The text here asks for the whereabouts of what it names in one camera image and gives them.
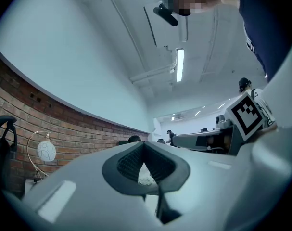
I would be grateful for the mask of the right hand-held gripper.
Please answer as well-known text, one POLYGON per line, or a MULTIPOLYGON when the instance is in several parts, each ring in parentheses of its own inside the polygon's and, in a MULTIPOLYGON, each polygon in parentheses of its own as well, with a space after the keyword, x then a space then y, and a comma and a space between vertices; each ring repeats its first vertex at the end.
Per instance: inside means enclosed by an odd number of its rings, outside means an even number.
POLYGON ((257 104, 246 93, 216 118, 216 129, 175 135, 172 142, 177 147, 192 151, 228 151, 229 155, 237 155, 240 147, 264 122, 257 104))

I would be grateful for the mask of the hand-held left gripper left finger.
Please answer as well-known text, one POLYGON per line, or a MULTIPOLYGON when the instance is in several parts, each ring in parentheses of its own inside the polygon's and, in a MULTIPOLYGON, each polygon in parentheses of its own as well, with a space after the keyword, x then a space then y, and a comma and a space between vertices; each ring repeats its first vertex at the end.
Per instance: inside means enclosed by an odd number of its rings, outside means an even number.
POLYGON ((103 164, 138 143, 116 146, 74 159, 22 199, 51 231, 155 231, 162 227, 142 196, 117 192, 104 179, 103 164))

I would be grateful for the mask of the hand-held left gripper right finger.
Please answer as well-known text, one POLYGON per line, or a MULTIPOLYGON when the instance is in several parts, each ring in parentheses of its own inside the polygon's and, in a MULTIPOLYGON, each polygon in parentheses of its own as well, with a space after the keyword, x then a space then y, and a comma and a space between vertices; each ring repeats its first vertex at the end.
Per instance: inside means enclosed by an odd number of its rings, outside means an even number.
POLYGON ((159 182, 158 216, 146 231, 252 231, 243 198, 250 144, 237 156, 209 154, 146 142, 148 159, 167 164, 159 182))

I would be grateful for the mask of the artificial pink green flower bouquet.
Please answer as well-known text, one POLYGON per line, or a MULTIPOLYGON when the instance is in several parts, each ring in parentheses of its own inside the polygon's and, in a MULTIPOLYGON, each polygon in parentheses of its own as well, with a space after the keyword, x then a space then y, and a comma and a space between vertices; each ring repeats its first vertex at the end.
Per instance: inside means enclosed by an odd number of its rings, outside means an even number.
POLYGON ((139 176, 138 184, 143 186, 151 186, 155 184, 155 181, 151 175, 141 175, 139 176))

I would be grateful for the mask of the white globe desk lamp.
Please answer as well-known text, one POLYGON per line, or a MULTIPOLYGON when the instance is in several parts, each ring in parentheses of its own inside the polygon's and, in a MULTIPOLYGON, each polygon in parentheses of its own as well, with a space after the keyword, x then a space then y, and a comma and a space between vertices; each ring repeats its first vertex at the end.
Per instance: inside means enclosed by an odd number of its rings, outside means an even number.
POLYGON ((37 134, 44 134, 45 137, 44 139, 38 144, 37 146, 37 156, 39 159, 43 162, 51 162, 55 159, 56 157, 56 148, 55 146, 51 143, 50 141, 50 133, 48 131, 36 131, 34 132, 27 140, 26 144, 26 153, 29 162, 33 166, 33 168, 36 171, 36 176, 39 177, 40 180, 42 180, 42 175, 45 177, 48 177, 49 175, 40 169, 31 159, 30 154, 29 154, 29 144, 32 138, 37 135, 37 134))

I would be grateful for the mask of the long ceiling light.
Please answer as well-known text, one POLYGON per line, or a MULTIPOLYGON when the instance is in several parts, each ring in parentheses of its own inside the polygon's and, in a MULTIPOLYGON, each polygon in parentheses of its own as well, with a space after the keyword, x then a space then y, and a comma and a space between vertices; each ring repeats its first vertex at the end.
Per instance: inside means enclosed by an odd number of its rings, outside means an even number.
POLYGON ((182 81, 182 75, 183 75, 183 65, 184 65, 184 49, 177 49, 177 54, 176 54, 176 61, 177 61, 177 77, 176 77, 176 82, 181 82, 182 81))

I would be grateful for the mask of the black office chair with jacket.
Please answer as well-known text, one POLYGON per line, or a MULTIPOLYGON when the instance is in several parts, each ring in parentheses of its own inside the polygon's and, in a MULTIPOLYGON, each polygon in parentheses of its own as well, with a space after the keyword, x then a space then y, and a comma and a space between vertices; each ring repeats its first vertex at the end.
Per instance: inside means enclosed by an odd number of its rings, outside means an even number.
POLYGON ((0 187, 8 190, 8 179, 10 177, 10 154, 17 150, 17 134, 14 123, 16 118, 10 115, 0 115, 0 187), (8 131, 13 133, 13 143, 9 145, 6 140, 8 131))

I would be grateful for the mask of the person's dark shirt torso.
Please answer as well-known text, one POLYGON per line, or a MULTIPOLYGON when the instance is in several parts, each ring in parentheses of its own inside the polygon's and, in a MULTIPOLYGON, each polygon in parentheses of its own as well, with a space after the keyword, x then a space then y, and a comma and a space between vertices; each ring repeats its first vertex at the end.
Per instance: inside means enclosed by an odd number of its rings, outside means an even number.
POLYGON ((247 47, 270 81, 292 46, 292 0, 240 0, 239 13, 247 47))

